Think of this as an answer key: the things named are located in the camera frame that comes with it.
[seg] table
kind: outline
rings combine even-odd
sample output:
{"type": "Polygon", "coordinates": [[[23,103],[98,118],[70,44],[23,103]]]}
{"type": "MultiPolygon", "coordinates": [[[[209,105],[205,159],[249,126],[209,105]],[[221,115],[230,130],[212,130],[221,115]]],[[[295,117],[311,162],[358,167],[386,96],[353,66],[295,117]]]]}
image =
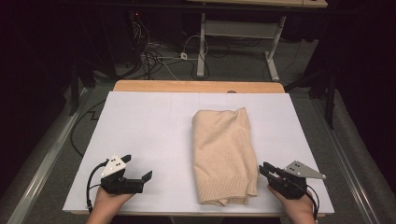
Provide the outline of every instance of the table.
{"type": "MultiPolygon", "coordinates": [[[[243,4],[271,7],[327,7],[325,0],[189,0],[192,2],[222,3],[222,4],[243,4]]],[[[280,17],[278,23],[258,23],[241,21],[212,21],[206,19],[206,14],[201,17],[201,40],[197,65],[197,76],[205,75],[205,36],[242,36],[272,39],[273,43],[269,51],[265,51],[265,60],[268,64],[271,79],[279,81],[279,76],[274,63],[274,54],[277,43],[285,24],[286,16],[280,17]]]]}
{"type": "MultiPolygon", "coordinates": [[[[135,3],[135,2],[114,2],[114,1],[93,1],[93,0],[84,0],[84,1],[68,1],[68,0],[61,0],[57,3],[58,6],[61,7],[71,7],[71,8],[122,8],[122,9],[132,9],[132,10],[137,10],[137,9],[148,9],[148,10],[176,10],[176,11],[183,11],[183,12],[189,12],[189,13],[206,13],[206,12],[214,12],[214,13],[220,13],[220,12],[227,12],[227,13],[269,13],[271,15],[278,15],[278,16],[285,16],[285,15],[291,15],[291,16],[345,16],[345,15],[359,15],[361,14],[361,11],[359,8],[354,8],[352,10],[339,10],[339,9],[331,9],[327,8],[326,10],[323,10],[321,7],[326,7],[327,3],[325,0],[262,0],[262,4],[259,5],[252,5],[249,4],[248,0],[240,0],[240,3],[245,3],[244,5],[241,4],[226,4],[226,5],[197,5],[197,4],[192,4],[194,2],[192,1],[187,1],[187,4],[183,1],[180,4],[167,4],[167,3],[162,3],[162,4],[151,4],[151,3],[135,3]]],[[[268,61],[267,64],[270,70],[271,77],[275,77],[276,80],[276,68],[275,64],[273,61],[268,61]]],[[[203,75],[204,70],[204,64],[203,62],[200,62],[200,68],[198,71],[198,74],[201,74],[200,76],[203,75]]],[[[314,77],[308,77],[308,78],[302,78],[301,80],[298,80],[294,83],[290,83],[288,86],[285,87],[286,91],[290,91],[293,88],[300,86],[300,85],[306,85],[307,83],[311,83],[313,79],[318,79],[318,78],[324,78],[324,82],[320,83],[328,83],[329,84],[329,99],[327,101],[327,109],[326,109],[326,120],[328,121],[329,125],[332,128],[332,99],[333,99],[333,93],[334,93],[334,85],[333,85],[333,80],[334,78],[327,78],[327,74],[323,75],[323,72],[319,71],[317,72],[314,77]]],[[[322,90],[321,87],[317,87],[318,90],[315,90],[314,93],[314,98],[317,98],[318,95],[322,95],[322,90]]]]}
{"type": "MultiPolygon", "coordinates": [[[[126,203],[121,215],[285,216],[280,202],[266,189],[267,180],[262,175],[258,196],[251,198],[248,205],[198,204],[191,164],[192,116],[198,109],[241,106],[249,115],[258,164],[268,161],[283,168],[298,160],[318,169],[291,99],[278,83],[123,80],[107,97],[64,211],[87,214],[88,176],[97,164],[116,153],[120,157],[132,155],[124,175],[127,178],[140,178],[153,171],[144,192],[126,203]]],[[[99,181],[100,172],[97,172],[92,185],[99,181]]],[[[308,179],[307,182],[320,198],[319,214],[333,213],[323,181],[308,179]]],[[[91,190],[92,199],[95,192],[91,190]]]]}

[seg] white cable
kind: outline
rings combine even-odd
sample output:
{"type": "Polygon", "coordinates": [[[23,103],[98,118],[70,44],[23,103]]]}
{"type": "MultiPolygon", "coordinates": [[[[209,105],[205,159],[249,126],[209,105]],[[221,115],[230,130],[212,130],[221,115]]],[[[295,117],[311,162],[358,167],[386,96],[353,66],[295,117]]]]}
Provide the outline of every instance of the white cable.
{"type": "Polygon", "coordinates": [[[139,22],[140,22],[140,24],[143,26],[143,28],[145,28],[146,33],[148,34],[148,43],[147,43],[147,45],[145,46],[145,50],[143,50],[143,52],[145,52],[146,49],[147,49],[147,47],[148,47],[148,45],[149,45],[149,30],[146,28],[145,24],[143,24],[143,22],[140,20],[140,14],[139,14],[138,12],[136,12],[136,13],[137,13],[137,19],[139,20],[139,22]]]}
{"type": "Polygon", "coordinates": [[[158,46],[163,47],[163,48],[165,48],[165,49],[170,49],[170,50],[172,50],[175,54],[177,54],[177,56],[179,56],[179,53],[178,53],[178,52],[176,52],[174,49],[171,49],[171,48],[169,48],[169,47],[166,47],[165,45],[157,44],[157,43],[148,43],[148,44],[149,44],[149,45],[158,45],[158,46]]]}
{"type": "Polygon", "coordinates": [[[184,44],[183,53],[185,53],[185,51],[186,51],[187,43],[189,43],[190,39],[192,39],[193,37],[198,37],[198,38],[203,39],[203,40],[205,41],[206,52],[205,52],[204,56],[206,56],[207,52],[209,51],[209,46],[207,45],[206,40],[205,40],[204,38],[202,38],[200,35],[192,35],[192,36],[190,36],[190,37],[187,39],[186,44],[184,44]]]}
{"type": "Polygon", "coordinates": [[[140,27],[139,24],[137,24],[135,21],[133,22],[133,25],[136,25],[139,28],[139,32],[136,32],[136,34],[134,35],[134,39],[137,37],[137,33],[139,33],[139,40],[137,41],[137,43],[139,43],[140,41],[140,36],[142,36],[142,28],[140,27]]]}
{"type": "Polygon", "coordinates": [[[160,62],[160,61],[159,61],[159,63],[161,63],[162,65],[164,65],[164,66],[168,69],[168,71],[169,71],[169,73],[172,75],[172,77],[174,77],[177,81],[180,81],[180,80],[178,80],[178,78],[172,73],[172,71],[169,69],[168,65],[166,65],[165,63],[160,62]]]}
{"type": "Polygon", "coordinates": [[[157,59],[181,59],[180,57],[149,57],[149,56],[146,56],[144,54],[140,54],[140,57],[147,57],[147,58],[150,58],[152,60],[157,60],[157,59]]]}

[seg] dark background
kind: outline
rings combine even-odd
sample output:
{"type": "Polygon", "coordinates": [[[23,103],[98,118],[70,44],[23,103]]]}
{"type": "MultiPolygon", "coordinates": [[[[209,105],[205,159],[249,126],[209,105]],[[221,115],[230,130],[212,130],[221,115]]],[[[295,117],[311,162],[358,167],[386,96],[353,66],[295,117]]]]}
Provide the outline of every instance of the dark background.
{"type": "MultiPolygon", "coordinates": [[[[0,195],[64,108],[63,93],[70,83],[72,65],[78,65],[78,75],[91,86],[91,70],[114,76],[114,63],[134,59],[122,12],[74,10],[53,3],[0,3],[0,169],[7,170],[1,175],[0,195]]],[[[396,191],[392,165],[396,159],[396,6],[393,0],[329,1],[332,9],[360,7],[359,15],[316,21],[290,17],[284,34],[295,39],[320,37],[305,75],[335,68],[336,87],[346,108],[382,174],[396,191]],[[327,23],[326,30],[319,28],[327,23]]],[[[163,11],[150,11],[144,17],[150,20],[153,32],[179,47],[181,30],[193,34],[197,27],[190,26],[190,20],[197,18],[196,14],[163,11]]]]}

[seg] cable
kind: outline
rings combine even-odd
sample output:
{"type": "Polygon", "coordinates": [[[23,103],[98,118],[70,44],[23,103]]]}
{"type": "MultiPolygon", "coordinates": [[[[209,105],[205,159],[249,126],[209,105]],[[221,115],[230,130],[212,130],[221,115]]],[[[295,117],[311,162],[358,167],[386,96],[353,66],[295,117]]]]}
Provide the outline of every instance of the cable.
{"type": "Polygon", "coordinates": [[[207,71],[207,76],[205,77],[205,76],[203,76],[203,77],[194,77],[194,76],[191,76],[193,79],[195,79],[195,80],[200,80],[200,81],[202,81],[202,80],[207,80],[209,77],[210,77],[210,72],[209,72],[209,66],[207,66],[207,63],[205,62],[205,60],[204,60],[204,58],[202,57],[202,55],[201,54],[199,54],[199,56],[201,57],[201,59],[202,59],[202,61],[204,62],[204,65],[205,65],[205,68],[206,68],[206,71],[207,71]]]}
{"type": "Polygon", "coordinates": [[[309,186],[309,185],[307,185],[307,186],[308,186],[310,189],[312,189],[312,191],[314,191],[315,195],[317,196],[317,202],[318,202],[317,214],[316,214],[316,216],[317,216],[317,215],[318,215],[318,211],[319,211],[319,207],[320,207],[319,196],[318,196],[317,192],[316,192],[311,186],[309,186]]]}
{"type": "Polygon", "coordinates": [[[107,165],[108,160],[106,160],[105,162],[100,163],[99,165],[97,165],[91,172],[90,177],[88,178],[88,183],[87,183],[87,190],[86,190],[86,197],[87,197],[87,208],[88,211],[90,211],[90,213],[92,212],[92,202],[90,199],[90,189],[91,189],[91,181],[92,181],[92,177],[95,174],[95,172],[101,168],[101,167],[105,167],[107,165]]]}
{"type": "Polygon", "coordinates": [[[186,46],[187,46],[187,44],[189,43],[189,41],[190,41],[193,37],[198,37],[198,38],[203,39],[203,40],[205,41],[206,52],[204,53],[204,56],[206,56],[207,52],[209,51],[209,46],[207,45],[206,40],[205,40],[203,37],[200,37],[199,35],[192,35],[192,36],[190,36],[190,37],[187,39],[186,43],[184,44],[184,48],[183,48],[182,53],[186,53],[186,46]]]}
{"type": "Polygon", "coordinates": [[[227,51],[223,55],[217,56],[217,55],[214,55],[213,53],[209,54],[209,55],[214,58],[224,58],[225,56],[230,54],[230,46],[228,45],[228,43],[226,41],[223,41],[223,43],[225,44],[225,47],[227,48],[227,51]]]}
{"type": "Polygon", "coordinates": [[[145,50],[143,50],[143,52],[144,52],[144,51],[146,51],[146,48],[147,48],[147,46],[149,45],[149,30],[146,28],[146,26],[145,26],[145,25],[143,24],[143,22],[140,20],[140,13],[137,12],[137,11],[136,11],[136,17],[137,17],[137,19],[139,20],[140,24],[143,26],[143,28],[145,28],[146,33],[147,33],[147,35],[148,35],[148,41],[147,41],[147,44],[146,44],[146,46],[145,46],[145,50]]]}
{"type": "Polygon", "coordinates": [[[168,69],[168,71],[169,71],[169,73],[172,75],[172,77],[174,77],[177,81],[180,81],[180,80],[178,80],[178,78],[172,73],[172,71],[169,69],[168,65],[164,64],[163,62],[161,62],[161,64],[164,65],[164,66],[168,69]]]}
{"type": "Polygon", "coordinates": [[[279,75],[283,75],[283,73],[285,73],[286,71],[288,71],[288,69],[295,63],[295,61],[296,61],[296,59],[297,59],[298,52],[300,51],[300,46],[301,46],[302,43],[303,43],[303,40],[300,41],[300,44],[298,45],[298,48],[297,48],[297,50],[296,50],[296,53],[294,54],[294,59],[293,59],[293,61],[292,61],[282,72],[279,72],[279,73],[278,73],[279,75]]]}
{"type": "Polygon", "coordinates": [[[249,42],[247,44],[235,44],[234,43],[233,46],[229,45],[230,48],[232,48],[232,49],[241,49],[241,48],[246,48],[246,47],[256,47],[262,42],[261,38],[254,38],[253,40],[250,40],[251,38],[235,40],[235,39],[232,39],[232,38],[220,37],[219,39],[223,40],[224,42],[230,42],[230,43],[248,41],[249,40],[249,42]]]}
{"type": "Polygon", "coordinates": [[[146,28],[146,26],[141,22],[139,17],[137,17],[137,18],[138,18],[138,21],[140,22],[140,24],[138,24],[135,21],[131,22],[131,18],[132,18],[131,13],[129,11],[125,11],[127,34],[130,37],[130,41],[132,43],[131,48],[133,50],[131,62],[134,64],[134,66],[132,69],[125,72],[124,74],[121,74],[121,75],[116,74],[115,76],[113,76],[113,78],[115,78],[116,80],[125,79],[126,77],[137,72],[140,69],[142,63],[141,63],[139,56],[140,56],[141,52],[144,52],[146,50],[146,46],[148,45],[148,42],[149,42],[149,31],[146,28]],[[144,30],[147,32],[147,37],[148,37],[147,42],[145,42],[144,39],[142,39],[142,28],[141,27],[143,27],[144,30]]]}
{"type": "Polygon", "coordinates": [[[179,53],[177,53],[175,50],[173,50],[173,49],[171,49],[171,48],[169,48],[169,47],[167,47],[167,46],[165,46],[165,45],[162,45],[162,44],[157,44],[157,43],[148,43],[149,45],[158,45],[159,47],[158,48],[165,48],[165,49],[170,49],[171,51],[173,51],[178,57],[180,57],[180,54],[179,53]]]}
{"type": "Polygon", "coordinates": [[[161,53],[157,52],[156,50],[154,50],[153,52],[146,51],[143,56],[145,57],[144,65],[146,65],[148,67],[148,70],[146,71],[145,66],[143,66],[145,75],[147,76],[148,80],[153,79],[151,75],[157,73],[163,67],[162,61],[159,60],[159,58],[163,58],[163,56],[161,55],[161,53]]]}
{"type": "Polygon", "coordinates": [[[186,60],[180,60],[180,61],[177,61],[177,62],[174,62],[174,63],[168,63],[167,65],[169,66],[169,65],[172,65],[172,64],[175,64],[175,63],[190,63],[191,66],[192,66],[192,68],[190,70],[190,76],[193,78],[193,71],[194,71],[194,68],[195,68],[194,63],[192,63],[190,61],[186,61],[186,60]]]}
{"type": "Polygon", "coordinates": [[[100,186],[100,184],[93,185],[93,186],[90,187],[90,189],[93,189],[93,188],[96,188],[96,187],[99,187],[99,186],[100,186]]]}
{"type": "Polygon", "coordinates": [[[92,106],[87,112],[85,112],[80,118],[78,118],[77,122],[75,123],[75,125],[73,126],[71,133],[70,133],[70,143],[72,144],[73,149],[77,152],[77,154],[82,158],[84,157],[84,155],[78,150],[78,148],[76,147],[76,144],[73,141],[73,136],[74,136],[74,132],[76,127],[78,126],[78,124],[81,122],[81,120],[88,114],[88,113],[92,113],[91,116],[91,120],[98,120],[94,118],[94,115],[96,113],[96,111],[92,111],[95,107],[99,106],[100,104],[104,103],[106,100],[103,100],[101,102],[99,102],[98,104],[92,106]]]}
{"type": "Polygon", "coordinates": [[[307,190],[302,189],[298,184],[296,184],[296,183],[294,183],[294,182],[292,182],[292,181],[290,181],[288,179],[286,179],[286,181],[288,181],[288,183],[292,184],[297,189],[301,190],[311,200],[312,204],[314,205],[314,214],[313,214],[314,215],[314,220],[317,220],[319,207],[318,207],[317,203],[315,202],[314,198],[308,193],[307,190]]]}
{"type": "Polygon", "coordinates": [[[151,52],[145,51],[142,55],[140,55],[139,59],[140,63],[142,64],[141,69],[143,70],[143,74],[137,75],[135,77],[127,77],[126,79],[135,80],[141,77],[147,77],[147,80],[152,79],[150,75],[158,72],[163,66],[162,64],[157,62],[156,57],[157,56],[153,55],[151,52]]]}

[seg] electrical outlet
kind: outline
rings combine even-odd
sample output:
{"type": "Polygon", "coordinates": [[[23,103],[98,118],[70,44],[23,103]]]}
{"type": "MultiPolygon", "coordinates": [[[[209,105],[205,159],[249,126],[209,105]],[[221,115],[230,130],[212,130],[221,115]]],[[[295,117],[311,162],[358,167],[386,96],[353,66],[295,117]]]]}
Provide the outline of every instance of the electrical outlet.
{"type": "Polygon", "coordinates": [[[187,54],[185,52],[181,52],[180,58],[183,59],[183,60],[187,60],[188,59],[187,54]]]}

